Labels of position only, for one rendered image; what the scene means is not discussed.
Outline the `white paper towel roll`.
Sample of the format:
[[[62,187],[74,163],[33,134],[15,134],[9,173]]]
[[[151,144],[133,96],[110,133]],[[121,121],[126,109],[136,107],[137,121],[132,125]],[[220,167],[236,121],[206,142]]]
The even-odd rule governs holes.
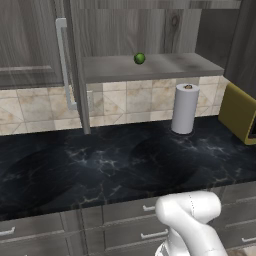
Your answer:
[[[189,134],[192,132],[199,91],[199,87],[193,84],[176,86],[171,123],[171,129],[175,133]]]

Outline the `dark grey wood cabinet door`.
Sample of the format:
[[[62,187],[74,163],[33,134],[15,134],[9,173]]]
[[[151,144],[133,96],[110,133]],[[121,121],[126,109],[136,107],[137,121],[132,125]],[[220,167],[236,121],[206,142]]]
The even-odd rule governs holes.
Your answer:
[[[224,77],[256,99],[256,0],[242,0]]]

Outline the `grey wood closed cabinet door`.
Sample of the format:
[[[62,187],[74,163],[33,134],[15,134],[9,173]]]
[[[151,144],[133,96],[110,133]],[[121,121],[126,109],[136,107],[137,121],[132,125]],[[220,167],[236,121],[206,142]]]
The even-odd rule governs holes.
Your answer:
[[[54,0],[0,0],[0,89],[63,83]]]

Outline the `grey drawer front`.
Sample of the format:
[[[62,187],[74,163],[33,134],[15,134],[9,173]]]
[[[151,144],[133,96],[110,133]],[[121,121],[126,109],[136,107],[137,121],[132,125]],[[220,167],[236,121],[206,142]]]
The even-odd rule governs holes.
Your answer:
[[[166,225],[161,224],[156,219],[145,221],[134,221],[130,223],[115,225],[105,229],[106,248],[113,248],[141,242],[141,235],[148,235],[163,232]]]
[[[256,237],[256,200],[224,205],[218,218],[211,222],[226,249],[256,245],[241,238]]]
[[[255,198],[256,181],[225,186],[221,195],[221,202],[231,204]]]
[[[156,204],[157,197],[115,203],[103,206],[104,222],[113,222],[125,219],[131,219],[153,214],[153,211],[145,211],[143,206],[153,207]]]
[[[58,213],[0,222],[0,232],[12,227],[15,227],[14,234],[0,237],[0,256],[69,254]]]

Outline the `grey wood open cabinet door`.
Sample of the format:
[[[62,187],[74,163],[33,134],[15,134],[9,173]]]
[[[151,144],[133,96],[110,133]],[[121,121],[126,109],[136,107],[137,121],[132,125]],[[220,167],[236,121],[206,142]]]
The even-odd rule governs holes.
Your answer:
[[[87,89],[83,85],[83,78],[79,73],[79,61],[75,47],[75,34],[71,13],[71,0],[63,0],[65,18],[67,19],[67,37],[70,53],[71,71],[74,84],[74,96],[80,116],[81,125],[85,134],[90,134],[89,108],[87,103]]]

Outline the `grey wood wall cabinet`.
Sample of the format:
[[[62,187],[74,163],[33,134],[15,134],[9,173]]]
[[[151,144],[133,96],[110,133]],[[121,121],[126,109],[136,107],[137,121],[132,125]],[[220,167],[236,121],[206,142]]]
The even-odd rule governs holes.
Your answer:
[[[224,73],[242,0],[71,0],[83,82]],[[142,65],[134,55],[143,53]]]

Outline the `yellow toaster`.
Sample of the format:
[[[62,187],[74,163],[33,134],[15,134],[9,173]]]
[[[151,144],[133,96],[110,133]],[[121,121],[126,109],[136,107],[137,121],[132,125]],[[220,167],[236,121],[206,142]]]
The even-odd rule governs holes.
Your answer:
[[[232,83],[225,89],[218,120],[245,145],[256,145],[256,99]]]

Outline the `green round fruit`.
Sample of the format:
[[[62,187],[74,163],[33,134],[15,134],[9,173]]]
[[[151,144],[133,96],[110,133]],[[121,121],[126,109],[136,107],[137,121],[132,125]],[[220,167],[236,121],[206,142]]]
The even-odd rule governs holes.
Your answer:
[[[136,53],[134,55],[134,62],[137,64],[137,65],[142,65],[146,60],[146,57],[143,53]]]

